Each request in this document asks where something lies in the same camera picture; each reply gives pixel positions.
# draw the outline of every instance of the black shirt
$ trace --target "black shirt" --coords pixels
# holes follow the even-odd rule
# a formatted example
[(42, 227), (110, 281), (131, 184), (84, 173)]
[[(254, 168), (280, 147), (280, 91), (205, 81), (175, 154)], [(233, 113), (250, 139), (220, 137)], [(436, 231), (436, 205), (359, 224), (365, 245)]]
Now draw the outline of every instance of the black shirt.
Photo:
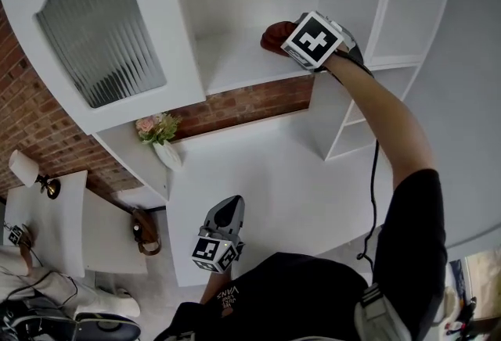
[[(374, 281), (413, 339), (426, 335), (442, 300), (444, 245), (438, 173), (422, 170), (395, 190), (374, 268)], [(196, 333), (197, 341), (358, 339), (354, 309), (367, 286), (343, 264), (276, 253), (230, 282), (206, 305), (182, 303), (171, 327), (157, 341), (190, 331)]]

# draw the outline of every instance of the frosted glass panel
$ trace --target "frosted glass panel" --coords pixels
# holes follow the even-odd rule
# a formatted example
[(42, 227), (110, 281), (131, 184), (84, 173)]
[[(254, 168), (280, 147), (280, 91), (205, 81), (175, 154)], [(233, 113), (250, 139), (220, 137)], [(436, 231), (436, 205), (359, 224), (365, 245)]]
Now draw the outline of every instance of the frosted glass panel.
[(167, 83), (136, 0), (48, 0), (37, 18), (91, 107)]

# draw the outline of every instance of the glove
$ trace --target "glove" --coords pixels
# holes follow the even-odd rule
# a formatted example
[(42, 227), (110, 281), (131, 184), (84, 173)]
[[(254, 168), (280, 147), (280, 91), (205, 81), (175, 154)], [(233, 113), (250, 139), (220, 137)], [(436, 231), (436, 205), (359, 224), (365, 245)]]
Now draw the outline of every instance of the glove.
[(289, 54), (282, 49), (283, 43), (296, 30), (297, 24), (290, 21), (282, 21), (268, 27), (261, 38), (261, 47), (281, 56), (289, 57)]

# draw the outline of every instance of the brick wall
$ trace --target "brick wall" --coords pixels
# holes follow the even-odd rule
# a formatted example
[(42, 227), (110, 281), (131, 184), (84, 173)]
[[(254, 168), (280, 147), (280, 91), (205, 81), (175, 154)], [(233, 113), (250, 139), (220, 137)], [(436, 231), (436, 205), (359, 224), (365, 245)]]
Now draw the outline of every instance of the brick wall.
[(307, 109), (312, 88), (309, 75), (211, 95), (206, 102), (171, 111), (183, 119), (176, 139)]
[(31, 67), (0, 4), (0, 196), (22, 185), (9, 169), (18, 149), (44, 174), (88, 170), (87, 186), (110, 193), (142, 186), (92, 136), (71, 120)]
[[(211, 95), (206, 102), (172, 110), (183, 121), (177, 139), (249, 121), (307, 109), (313, 76), (290, 78)], [(22, 185), (10, 171), (18, 149), (59, 176), (88, 170), (87, 186), (110, 193), (142, 186), (92, 136), (71, 120), (38, 77), (6, 19), (0, 3), (0, 196)]]

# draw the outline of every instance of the wall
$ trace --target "wall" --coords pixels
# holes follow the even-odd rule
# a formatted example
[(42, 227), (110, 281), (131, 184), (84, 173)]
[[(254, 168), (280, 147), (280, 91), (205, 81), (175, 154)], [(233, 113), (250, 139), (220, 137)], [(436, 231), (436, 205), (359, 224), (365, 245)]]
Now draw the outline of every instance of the wall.
[(208, 96), (206, 102), (171, 111), (183, 118), (176, 139), (307, 109), (312, 89), (308, 75)]
[(500, 14), (501, 0), (449, 0), (406, 100), (434, 148), (455, 257), (458, 246), (485, 249), (477, 237), (501, 227)]
[(88, 170), (87, 186), (109, 199), (112, 192), (139, 187), (91, 136), (68, 117), (31, 67), (0, 4), (0, 197), (22, 185), (9, 169), (19, 149), (52, 176)]
[[(183, 118), (177, 139), (248, 121), (307, 109), (313, 76), (291, 78), (212, 95), (176, 109)], [(106, 199), (142, 186), (71, 120), (38, 77), (0, 3), (0, 197), (22, 185), (10, 171), (14, 149), (36, 160), (41, 172), (59, 176), (88, 170), (87, 186)]]
[[(0, 202), (0, 221), (3, 223), (5, 217), (5, 205)], [(0, 227), (0, 245), (3, 244), (3, 226)]]

